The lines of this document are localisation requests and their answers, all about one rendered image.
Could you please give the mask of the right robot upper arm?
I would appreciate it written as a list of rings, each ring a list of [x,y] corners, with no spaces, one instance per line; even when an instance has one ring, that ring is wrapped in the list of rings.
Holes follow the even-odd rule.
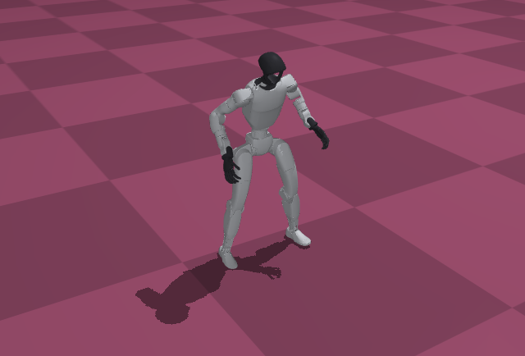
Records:
[[[247,106],[253,99],[253,93],[250,88],[236,90],[224,103],[214,109],[219,118],[219,124],[222,125],[225,122],[225,114],[229,114],[236,110],[238,107]],[[210,114],[210,115],[211,115]]]

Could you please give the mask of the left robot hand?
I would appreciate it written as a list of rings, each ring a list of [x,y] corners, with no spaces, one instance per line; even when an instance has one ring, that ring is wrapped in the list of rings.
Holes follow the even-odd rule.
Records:
[[[309,117],[307,119],[307,123],[311,126],[309,129],[310,130],[314,130],[314,132],[316,133],[316,135],[321,139],[321,141],[323,142],[323,147],[322,149],[326,149],[328,148],[328,144],[329,144],[329,138],[326,136],[326,133],[323,131],[323,129],[319,126],[317,126],[317,122],[315,122],[315,120],[312,118],[312,117]]]

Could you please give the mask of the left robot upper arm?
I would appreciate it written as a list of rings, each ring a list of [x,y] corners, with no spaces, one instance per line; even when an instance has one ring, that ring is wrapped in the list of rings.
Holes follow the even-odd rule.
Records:
[[[296,83],[294,77],[291,74],[288,74],[288,75],[284,75],[282,79],[285,81],[285,84],[287,86],[287,93],[286,93],[287,97],[290,100],[293,100],[299,97],[300,95],[297,90],[298,84]]]

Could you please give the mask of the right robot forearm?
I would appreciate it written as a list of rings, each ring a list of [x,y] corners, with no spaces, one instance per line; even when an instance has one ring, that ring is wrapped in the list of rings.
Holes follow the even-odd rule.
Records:
[[[215,112],[213,112],[210,115],[209,122],[210,122],[212,133],[216,137],[218,148],[221,150],[221,155],[224,155],[226,154],[226,147],[227,146],[231,147],[230,140],[228,139],[226,135],[225,126],[219,124],[219,118]],[[232,151],[233,151],[233,148],[232,148]]]

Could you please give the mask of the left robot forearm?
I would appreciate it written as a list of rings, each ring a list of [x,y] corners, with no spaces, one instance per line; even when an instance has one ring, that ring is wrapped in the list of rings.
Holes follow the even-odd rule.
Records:
[[[312,116],[310,115],[310,111],[308,110],[308,107],[307,107],[307,105],[305,103],[304,97],[301,94],[301,92],[300,92],[298,87],[297,87],[297,90],[299,92],[300,98],[295,99],[295,102],[293,102],[293,104],[296,107],[297,112],[298,112],[300,118],[302,119],[302,121],[304,123],[304,126],[307,127],[307,128],[310,128],[311,126],[307,123],[307,119],[309,117],[312,117]]]

